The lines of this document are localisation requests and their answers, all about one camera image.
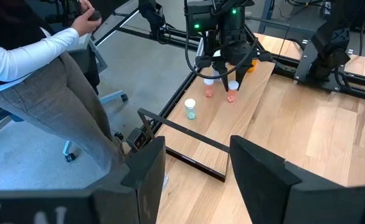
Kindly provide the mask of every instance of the person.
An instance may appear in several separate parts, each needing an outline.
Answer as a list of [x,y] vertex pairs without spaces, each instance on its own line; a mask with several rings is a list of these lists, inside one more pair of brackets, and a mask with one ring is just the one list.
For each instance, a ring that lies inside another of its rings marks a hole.
[[0,108],[72,141],[107,174],[124,161],[123,146],[110,131],[97,94],[66,49],[93,32],[94,8],[54,35],[24,0],[0,0]]

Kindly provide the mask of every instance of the gray pants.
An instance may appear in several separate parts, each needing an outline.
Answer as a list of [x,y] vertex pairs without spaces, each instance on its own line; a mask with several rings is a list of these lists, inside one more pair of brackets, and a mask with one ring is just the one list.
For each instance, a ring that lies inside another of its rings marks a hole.
[[98,96],[68,53],[0,91],[0,108],[77,144],[104,173],[124,160]]

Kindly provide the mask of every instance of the white sleeve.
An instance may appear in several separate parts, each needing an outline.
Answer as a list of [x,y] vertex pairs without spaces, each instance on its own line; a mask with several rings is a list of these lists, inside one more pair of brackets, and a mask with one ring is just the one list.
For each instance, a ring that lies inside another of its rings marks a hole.
[[78,33],[68,28],[34,44],[5,50],[0,47],[0,81],[11,82],[47,65],[78,43]]

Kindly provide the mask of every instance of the small plastic cup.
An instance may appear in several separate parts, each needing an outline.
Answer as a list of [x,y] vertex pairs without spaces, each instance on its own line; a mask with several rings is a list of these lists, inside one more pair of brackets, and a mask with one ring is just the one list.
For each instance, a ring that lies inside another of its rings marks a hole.
[[184,102],[185,104],[185,110],[187,111],[187,117],[188,119],[195,119],[196,118],[196,112],[195,112],[195,100],[194,99],[188,99]]
[[227,97],[228,102],[232,103],[235,101],[238,95],[238,87],[239,83],[237,81],[230,81],[228,83],[228,97]]
[[205,83],[205,96],[206,97],[212,97],[213,96],[213,83],[214,80],[210,79],[203,79],[203,82]]

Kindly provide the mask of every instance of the wooden tabletop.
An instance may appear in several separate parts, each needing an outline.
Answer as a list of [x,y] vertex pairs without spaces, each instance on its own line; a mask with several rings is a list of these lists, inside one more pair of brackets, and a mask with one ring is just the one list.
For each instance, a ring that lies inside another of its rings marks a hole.
[[[293,42],[258,37],[266,50],[301,57]],[[214,96],[206,98],[203,79],[196,78],[168,119],[225,145],[238,134],[329,180],[364,185],[365,100],[294,85],[289,78],[271,75],[273,66],[259,62],[246,74],[234,103],[227,102],[221,83],[215,83]],[[346,71],[365,75],[365,58],[352,56]],[[186,118],[188,98],[197,102],[195,120]],[[162,126],[158,135],[166,137],[168,147],[225,172],[226,153],[168,126]],[[169,183],[162,193],[158,223],[250,223],[231,164],[225,183],[170,156],[166,172]]]

